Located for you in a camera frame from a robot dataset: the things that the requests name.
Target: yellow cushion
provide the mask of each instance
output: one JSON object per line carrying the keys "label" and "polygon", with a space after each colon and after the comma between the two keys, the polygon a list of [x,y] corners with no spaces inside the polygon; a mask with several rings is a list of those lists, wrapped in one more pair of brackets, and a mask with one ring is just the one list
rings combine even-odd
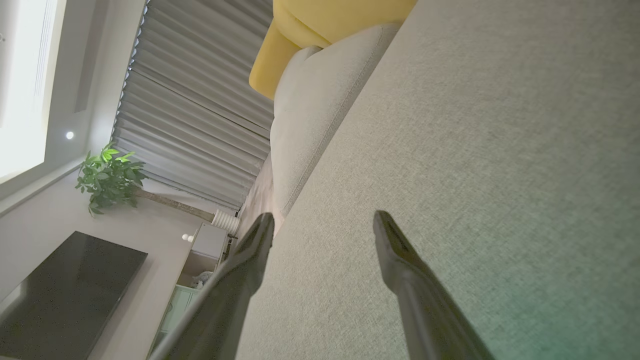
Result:
{"label": "yellow cushion", "polygon": [[301,49],[310,46],[325,48],[329,42],[296,19],[280,1],[273,1],[273,22],[278,30]]}
{"label": "yellow cushion", "polygon": [[416,0],[273,0],[273,18],[283,35],[293,42],[297,41],[294,38],[298,34],[293,32],[297,29],[281,28],[282,18],[276,16],[276,8],[285,9],[309,31],[333,44],[374,25],[402,24],[415,3]]}
{"label": "yellow cushion", "polygon": [[249,85],[260,94],[273,100],[282,72],[289,59],[301,48],[285,38],[278,28],[271,23],[262,47],[255,58]]}

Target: gray curtain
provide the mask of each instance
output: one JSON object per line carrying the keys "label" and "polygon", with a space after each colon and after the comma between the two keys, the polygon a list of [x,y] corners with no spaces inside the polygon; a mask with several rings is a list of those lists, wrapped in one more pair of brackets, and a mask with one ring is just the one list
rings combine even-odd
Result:
{"label": "gray curtain", "polygon": [[269,153],[273,103],[248,78],[265,0],[151,0],[113,141],[165,184],[239,209]]}

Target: wooden floor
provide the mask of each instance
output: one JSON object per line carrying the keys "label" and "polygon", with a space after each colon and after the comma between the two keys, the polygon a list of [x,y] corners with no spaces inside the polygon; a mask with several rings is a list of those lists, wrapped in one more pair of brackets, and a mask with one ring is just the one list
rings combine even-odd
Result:
{"label": "wooden floor", "polygon": [[253,224],[258,215],[262,213],[272,213],[275,219],[275,235],[284,218],[273,203],[273,169],[271,168],[271,154],[264,161],[262,170],[255,179],[253,188],[249,191],[242,209],[240,209],[240,226],[238,228],[237,237],[241,239],[246,234],[249,227]]}

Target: curtain fold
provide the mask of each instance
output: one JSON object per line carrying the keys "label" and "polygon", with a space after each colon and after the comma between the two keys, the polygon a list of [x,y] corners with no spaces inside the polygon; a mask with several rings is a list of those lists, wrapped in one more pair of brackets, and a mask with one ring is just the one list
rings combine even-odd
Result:
{"label": "curtain fold", "polygon": [[113,131],[152,179],[240,209],[269,154],[273,102],[249,86],[265,0],[151,0]]}

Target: television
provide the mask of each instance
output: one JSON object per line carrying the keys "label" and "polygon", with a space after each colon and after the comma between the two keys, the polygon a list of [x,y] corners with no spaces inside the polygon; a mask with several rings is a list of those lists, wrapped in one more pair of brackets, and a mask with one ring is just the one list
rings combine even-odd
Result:
{"label": "television", "polygon": [[146,257],[74,232],[0,302],[0,359],[86,359]]}

